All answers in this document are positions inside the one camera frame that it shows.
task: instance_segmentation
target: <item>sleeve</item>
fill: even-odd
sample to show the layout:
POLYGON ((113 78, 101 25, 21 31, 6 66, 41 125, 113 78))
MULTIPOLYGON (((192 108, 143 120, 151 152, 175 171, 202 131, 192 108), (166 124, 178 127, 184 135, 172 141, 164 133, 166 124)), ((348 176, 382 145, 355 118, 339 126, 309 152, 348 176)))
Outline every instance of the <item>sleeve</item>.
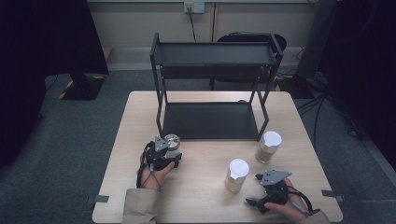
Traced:
POLYGON ((323 224, 323 223, 330 224, 330 220, 322 211, 318 211, 313 216, 303 219, 299 222, 296 222, 296 224, 323 224))
POLYGON ((125 196, 122 224, 155 223, 155 203, 160 192, 155 189, 128 189, 125 196))

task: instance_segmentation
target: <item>wall outlet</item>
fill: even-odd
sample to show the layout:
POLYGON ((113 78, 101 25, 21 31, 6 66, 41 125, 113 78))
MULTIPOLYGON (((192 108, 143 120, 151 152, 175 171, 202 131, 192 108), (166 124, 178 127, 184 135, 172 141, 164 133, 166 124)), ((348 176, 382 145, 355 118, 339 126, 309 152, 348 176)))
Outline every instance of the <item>wall outlet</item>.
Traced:
POLYGON ((205 2, 184 2, 184 12, 205 13, 205 2))
POLYGON ((205 12, 205 2, 194 2, 194 11, 195 13, 204 13, 205 12))
POLYGON ((184 2, 184 12, 194 12, 194 3, 193 2, 184 2))

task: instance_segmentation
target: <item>black chair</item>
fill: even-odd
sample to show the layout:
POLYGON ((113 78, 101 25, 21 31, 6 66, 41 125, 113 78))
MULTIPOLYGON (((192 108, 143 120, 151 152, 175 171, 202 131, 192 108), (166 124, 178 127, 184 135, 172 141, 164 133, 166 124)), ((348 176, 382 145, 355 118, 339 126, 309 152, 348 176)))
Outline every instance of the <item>black chair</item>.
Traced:
MULTIPOLYGON (((236 32, 222 36, 218 42, 268 42, 269 34, 265 33, 251 33, 251 32, 236 32)), ((274 35, 280 49, 285 50, 288 42, 281 35, 274 35)), ((259 79, 259 83, 267 83, 269 77, 268 69, 262 69, 262 76, 259 79)), ((254 83, 254 79, 231 79, 231 78, 210 78, 210 89, 215 89, 215 81, 218 82, 239 82, 239 83, 254 83)))

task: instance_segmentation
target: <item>wall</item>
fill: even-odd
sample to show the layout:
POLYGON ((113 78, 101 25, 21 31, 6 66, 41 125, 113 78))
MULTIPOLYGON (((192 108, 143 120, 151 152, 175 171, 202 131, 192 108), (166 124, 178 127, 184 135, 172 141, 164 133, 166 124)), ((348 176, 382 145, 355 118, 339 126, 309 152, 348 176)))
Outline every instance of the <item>wall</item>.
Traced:
MULTIPOLYGON (((154 33, 161 41, 194 41, 182 2, 90 2, 103 47, 148 48, 154 33)), ((305 46, 315 8, 310 4, 205 3, 192 14, 196 40, 212 41, 230 32, 265 32, 285 36, 288 47, 305 46)))

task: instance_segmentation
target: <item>white cup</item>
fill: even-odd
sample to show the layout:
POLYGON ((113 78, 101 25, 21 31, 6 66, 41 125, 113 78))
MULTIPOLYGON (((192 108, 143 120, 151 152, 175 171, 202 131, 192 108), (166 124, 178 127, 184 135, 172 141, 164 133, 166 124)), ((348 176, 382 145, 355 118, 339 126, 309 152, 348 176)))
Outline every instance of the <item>white cup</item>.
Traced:
POLYGON ((225 178, 225 186, 232 192, 237 192, 242 188, 248 175, 248 163, 241 159, 230 162, 230 167, 225 178))
POLYGON ((279 133, 273 131, 266 132, 262 136, 259 147, 257 148, 256 159, 262 163, 269 162, 281 143, 282 137, 279 133))

